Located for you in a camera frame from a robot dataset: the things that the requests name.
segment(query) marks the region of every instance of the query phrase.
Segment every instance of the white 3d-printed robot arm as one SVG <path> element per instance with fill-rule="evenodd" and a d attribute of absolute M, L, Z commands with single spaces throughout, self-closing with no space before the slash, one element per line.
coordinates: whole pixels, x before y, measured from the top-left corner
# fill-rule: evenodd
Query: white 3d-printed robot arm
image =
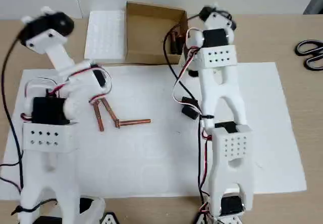
<path fill-rule="evenodd" d="M 210 213 L 214 223 L 217 219 L 236 223 L 233 220 L 238 220 L 245 210 L 250 210 L 253 200 L 252 132 L 247 126 L 239 90 L 236 49 L 232 45 L 236 25 L 229 13 L 217 9 L 208 8 L 202 17 L 206 29 L 191 33 L 186 46 L 199 48 L 189 69 L 198 71 L 203 126 L 212 140 Z M 215 70 L 222 74 L 221 84 L 214 79 Z M 214 115 L 220 98 L 232 110 L 234 122 L 215 124 L 215 119 L 221 120 Z M 239 187 L 238 192 L 228 194 L 232 184 Z"/>

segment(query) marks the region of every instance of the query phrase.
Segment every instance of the black scissors handle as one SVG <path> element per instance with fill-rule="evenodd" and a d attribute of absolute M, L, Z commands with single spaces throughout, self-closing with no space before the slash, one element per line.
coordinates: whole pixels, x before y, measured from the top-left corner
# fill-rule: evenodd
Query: black scissors handle
<path fill-rule="evenodd" d="M 301 47 L 303 45 L 315 45 L 315 48 L 301 51 Z M 323 42 L 319 40 L 304 40 L 298 43 L 295 47 L 295 53 L 298 56 L 307 56 L 307 55 L 313 55 L 311 58 L 307 58 L 304 61 L 304 67 L 311 71 L 321 71 L 323 70 L 323 67 L 315 67 L 313 66 L 313 62 L 318 61 L 320 59 L 323 59 Z"/>
<path fill-rule="evenodd" d="M 312 44 L 317 47 L 306 51 L 301 51 L 300 50 L 301 46 L 307 45 L 307 44 Z M 298 56 L 316 55 L 316 54 L 319 54 L 321 51 L 323 51 L 323 42 L 319 40 L 304 40 L 304 41 L 301 41 L 299 44 L 297 44 L 295 47 L 295 53 Z"/>
<path fill-rule="evenodd" d="M 323 66 L 322 67 L 315 67 L 313 66 L 313 62 L 323 59 L 323 53 L 321 54 L 317 54 L 314 55 L 312 58 L 308 58 L 304 61 L 304 67 L 308 70 L 311 71 L 322 71 L 323 70 Z"/>

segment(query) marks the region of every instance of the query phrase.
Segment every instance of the white foam board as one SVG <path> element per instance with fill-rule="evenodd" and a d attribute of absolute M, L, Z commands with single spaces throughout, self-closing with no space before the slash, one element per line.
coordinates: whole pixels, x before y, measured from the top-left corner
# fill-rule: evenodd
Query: white foam board
<path fill-rule="evenodd" d="M 124 11 L 91 11 L 87 27 L 84 58 L 107 63 L 124 61 Z"/>
<path fill-rule="evenodd" d="M 107 99 L 118 117 L 151 118 L 152 123 L 116 129 L 101 105 L 105 132 L 100 133 L 92 107 L 85 105 L 78 119 L 77 136 L 80 139 L 82 194 L 117 198 L 198 195 L 198 122 L 182 115 L 181 106 L 173 101 L 174 77 L 168 67 L 106 69 L 114 81 Z M 255 193 L 306 190 L 305 175 L 275 63 L 239 64 L 238 70 L 248 123 L 254 133 Z M 24 84 L 34 77 L 55 74 L 55 70 L 23 72 L 13 114 L 20 138 L 22 122 L 19 115 L 23 111 Z M 198 79 L 186 75 L 184 82 L 200 98 Z M 177 96 L 183 93 L 179 89 Z M 223 101 L 218 105 L 216 118 L 232 118 Z M 15 162 L 16 159 L 13 137 L 9 133 L 4 162 Z M 1 175 L 18 182 L 16 167 L 3 168 Z M 17 198 L 19 196 L 13 187 L 0 182 L 0 199 Z"/>

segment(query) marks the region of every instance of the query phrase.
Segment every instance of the cardboard box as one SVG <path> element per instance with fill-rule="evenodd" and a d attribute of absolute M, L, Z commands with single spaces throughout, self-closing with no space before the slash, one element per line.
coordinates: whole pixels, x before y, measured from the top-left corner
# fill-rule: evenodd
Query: cardboard box
<path fill-rule="evenodd" d="M 165 64 L 163 40 L 167 32 L 181 23 L 178 31 L 188 29 L 185 10 L 127 2 L 127 56 L 128 63 Z M 170 39 L 166 43 L 169 60 L 177 64 L 180 55 L 170 54 Z"/>

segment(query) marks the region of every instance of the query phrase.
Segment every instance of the wooden table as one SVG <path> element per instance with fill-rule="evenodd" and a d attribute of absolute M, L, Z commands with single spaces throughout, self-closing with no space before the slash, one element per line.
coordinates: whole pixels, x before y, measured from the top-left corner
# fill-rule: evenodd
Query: wooden table
<path fill-rule="evenodd" d="M 293 49 L 301 40 L 323 39 L 323 17 L 240 15 L 235 19 L 238 24 L 235 44 L 239 61 L 277 63 L 308 187 L 306 192 L 301 193 L 256 195 L 253 210 L 243 216 L 243 221 L 249 224 L 321 223 L 323 72 L 305 70 L 302 65 L 304 59 L 295 56 Z M 75 21 L 76 28 L 69 38 L 67 51 L 79 62 L 83 59 L 87 19 Z M 20 27 L 19 21 L 0 21 L 1 62 Z M 22 71 L 34 68 L 52 68 L 52 65 L 46 55 L 38 55 L 18 45 L 6 74 L 6 92 L 11 112 Z M 0 110 L 0 127 L 0 153 L 3 156 L 9 129 L 3 110 Z M 14 201 L 0 201 L 1 223 L 17 223 L 16 217 L 10 217 L 16 204 Z M 127 198 L 107 202 L 107 208 L 117 214 L 122 224 L 187 224 L 191 223 L 198 205 L 199 200 L 195 197 Z"/>

